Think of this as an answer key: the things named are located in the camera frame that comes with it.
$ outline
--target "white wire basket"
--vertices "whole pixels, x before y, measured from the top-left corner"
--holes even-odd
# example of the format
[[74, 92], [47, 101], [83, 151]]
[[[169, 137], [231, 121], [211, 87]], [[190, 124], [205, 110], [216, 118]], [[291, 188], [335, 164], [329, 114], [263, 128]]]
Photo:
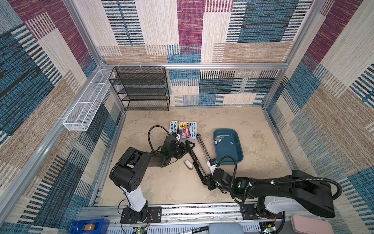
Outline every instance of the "white wire basket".
[[63, 125], [67, 130], [87, 131], [110, 87], [110, 76], [114, 76], [112, 70], [102, 69], [92, 78], [90, 84], [64, 120]]

